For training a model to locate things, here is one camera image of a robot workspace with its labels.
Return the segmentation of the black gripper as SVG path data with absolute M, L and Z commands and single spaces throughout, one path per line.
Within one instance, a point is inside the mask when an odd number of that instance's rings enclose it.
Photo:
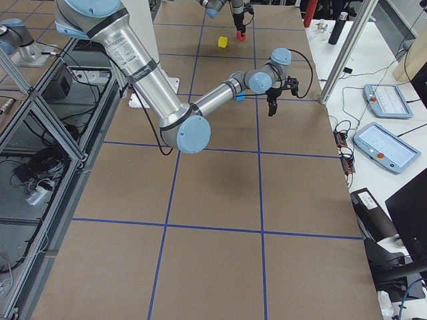
M 277 112 L 277 98 L 282 94 L 282 88 L 270 88 L 266 91 L 268 101 L 268 116 L 272 117 Z
M 245 34 L 246 26 L 244 25 L 244 13 L 234 13 L 233 14 L 234 24 L 236 26 L 236 34 Z

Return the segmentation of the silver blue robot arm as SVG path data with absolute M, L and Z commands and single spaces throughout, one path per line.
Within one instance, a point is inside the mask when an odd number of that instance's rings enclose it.
M 244 25 L 244 2 L 242 0 L 199 0 L 198 3 L 205 8 L 209 17 L 216 18 L 226 3 L 231 5 L 232 17 L 236 27 L 236 37 L 246 36 L 246 26 Z
M 245 90 L 260 95 L 278 88 L 292 62 L 288 49 L 277 48 L 261 69 L 235 72 L 195 103 L 184 103 L 144 46 L 144 35 L 135 33 L 131 27 L 141 19 L 149 33 L 153 33 L 147 3 L 56 1 L 55 4 L 57 31 L 101 44 L 144 103 L 158 116 L 164 143 L 184 153 L 199 153 L 209 143 L 211 127 L 207 115 Z

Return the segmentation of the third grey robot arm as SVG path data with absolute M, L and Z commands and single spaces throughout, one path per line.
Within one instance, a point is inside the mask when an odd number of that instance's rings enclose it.
M 1 21 L 1 50 L 18 67 L 42 67 L 58 47 L 36 42 L 24 22 L 13 18 Z

